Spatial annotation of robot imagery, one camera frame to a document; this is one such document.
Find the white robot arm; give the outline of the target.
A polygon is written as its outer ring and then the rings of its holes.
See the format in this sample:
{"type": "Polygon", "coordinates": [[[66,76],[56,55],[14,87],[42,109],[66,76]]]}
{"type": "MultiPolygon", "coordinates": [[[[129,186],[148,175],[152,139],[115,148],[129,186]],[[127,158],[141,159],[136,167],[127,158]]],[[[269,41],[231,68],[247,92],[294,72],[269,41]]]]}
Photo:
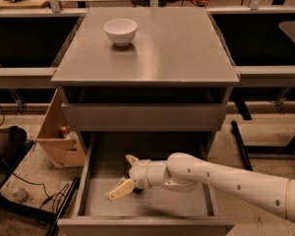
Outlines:
{"type": "Polygon", "coordinates": [[[126,156],[129,176],[105,194],[117,200],[134,190],[154,186],[189,192],[203,183],[295,223],[295,180],[204,161],[183,152],[165,160],[126,156]]]}

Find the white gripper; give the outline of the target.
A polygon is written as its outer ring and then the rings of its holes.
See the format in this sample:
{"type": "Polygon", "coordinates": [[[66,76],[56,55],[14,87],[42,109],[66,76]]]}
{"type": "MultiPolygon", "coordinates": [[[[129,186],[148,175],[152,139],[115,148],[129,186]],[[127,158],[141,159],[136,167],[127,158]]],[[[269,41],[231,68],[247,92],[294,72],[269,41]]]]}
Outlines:
{"type": "Polygon", "coordinates": [[[110,201],[123,198],[137,189],[148,189],[151,184],[148,181],[148,165],[149,159],[139,160],[137,157],[127,154],[126,160],[130,163],[129,170],[130,179],[121,178],[117,184],[108,191],[104,197],[110,201]]]}

